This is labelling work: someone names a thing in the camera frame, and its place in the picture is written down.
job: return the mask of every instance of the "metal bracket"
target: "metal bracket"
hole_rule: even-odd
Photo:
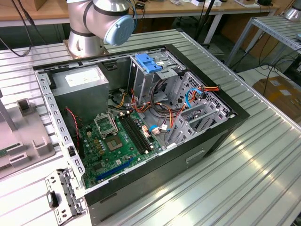
[[[57,169],[45,178],[47,199],[58,225],[63,225],[86,209],[83,198],[76,199],[71,185],[72,169]]]

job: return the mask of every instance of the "expansion slot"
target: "expansion slot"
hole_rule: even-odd
[[[141,134],[140,130],[129,115],[122,116],[119,120],[140,154],[144,154],[145,151],[151,150],[150,145],[147,143],[144,136]]]
[[[117,166],[117,167],[109,170],[108,172],[102,173],[101,175],[99,175],[99,176],[96,177],[96,181],[104,179],[104,178],[106,178],[106,177],[108,177],[108,176],[110,176],[110,175],[118,172],[119,170],[122,170],[122,169],[128,167],[130,165],[130,163],[131,163],[132,160],[134,160],[134,158],[132,158],[129,161],[121,164],[120,166]]]

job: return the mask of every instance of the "table leg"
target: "table leg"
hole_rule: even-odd
[[[235,46],[233,47],[231,53],[228,56],[228,59],[225,63],[226,66],[229,66],[233,57],[236,55],[237,51],[239,50],[241,44],[243,43],[243,41],[245,40],[246,36],[248,35],[248,33],[251,30],[251,27],[253,26],[252,24],[253,22],[253,18],[251,18],[248,22],[248,24],[246,25],[245,29],[243,30],[243,32],[241,33],[239,39],[237,40]]]
[[[258,32],[254,35],[254,38],[252,39],[248,47],[246,48],[245,52],[248,52],[255,45],[256,41],[259,39],[262,33],[263,30],[259,29]]]
[[[213,20],[213,22],[211,24],[211,27],[210,27],[210,29],[208,31],[208,34],[207,34],[207,36],[205,38],[205,41],[204,41],[205,44],[210,43],[210,41],[211,41],[211,39],[212,39],[212,37],[213,37],[213,35],[215,33],[215,30],[216,30],[218,24],[220,23],[221,18],[222,18],[222,14],[215,15],[214,20]]]
[[[276,12],[276,9],[273,9],[269,12],[268,16],[273,16]],[[246,48],[246,52],[250,50],[250,48],[253,47],[253,45],[255,44],[255,42],[259,39],[259,37],[262,34],[262,30],[259,29],[258,32],[254,35],[254,38],[252,39],[252,41],[250,42],[250,44],[248,45],[248,47]]]

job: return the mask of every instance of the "wooden workbench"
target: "wooden workbench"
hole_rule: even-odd
[[[245,8],[234,0],[228,0],[222,3],[220,7],[213,7],[210,15],[215,15],[214,21],[205,39],[205,43],[209,43],[217,25],[220,22],[222,15],[225,14],[245,14],[245,13],[258,13],[269,12],[269,16],[274,15],[278,6],[272,7],[257,7]],[[175,17],[175,16],[199,16],[202,7],[195,6],[191,3],[183,3],[182,5],[175,5],[169,0],[164,2],[148,1],[145,3],[145,18],[158,18],[158,17]],[[64,24],[69,22],[67,3],[64,0],[48,0],[38,11],[29,11],[36,24]],[[139,18],[143,16],[142,10],[137,10]],[[4,26],[21,26],[22,21],[13,7],[0,5],[0,27]]]
[[[265,7],[261,6],[261,10],[268,11],[277,9],[277,6]],[[211,12],[239,12],[260,10],[260,8],[245,8],[233,0],[228,0],[222,3],[220,7],[213,7]],[[169,0],[164,2],[148,1],[145,3],[145,17],[147,15],[155,14],[185,14],[197,13],[199,15],[202,11],[202,6],[195,6],[191,3],[183,3],[182,5],[175,5]],[[67,3],[64,0],[48,0],[38,11],[29,11],[33,19],[55,19],[55,18],[68,18]],[[142,15],[141,10],[137,10],[137,14]],[[0,5],[0,21],[20,20],[15,8]]]

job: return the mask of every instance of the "blue cable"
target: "blue cable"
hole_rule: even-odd
[[[137,12],[136,12],[136,7],[134,7],[134,5],[132,4],[131,0],[128,0],[128,2],[132,5],[132,9],[133,9],[133,12],[134,12],[134,16],[136,17],[135,19],[135,27],[134,27],[134,30],[136,29],[136,26],[138,24],[138,20],[137,20]]]
[[[191,105],[190,105],[190,103],[189,103],[189,99],[188,99],[188,94],[189,94],[189,92],[190,91],[196,91],[196,92],[198,92],[200,95],[202,95],[202,93],[203,92],[201,92],[200,90],[198,90],[198,89],[196,89],[196,88],[193,88],[193,89],[190,89],[190,90],[188,90],[188,92],[186,93],[186,104],[187,104],[187,106],[189,107],[189,108],[191,108]]]
[[[157,126],[151,126],[151,127],[149,128],[149,131],[152,132],[152,130],[155,129],[155,128],[157,128]]]

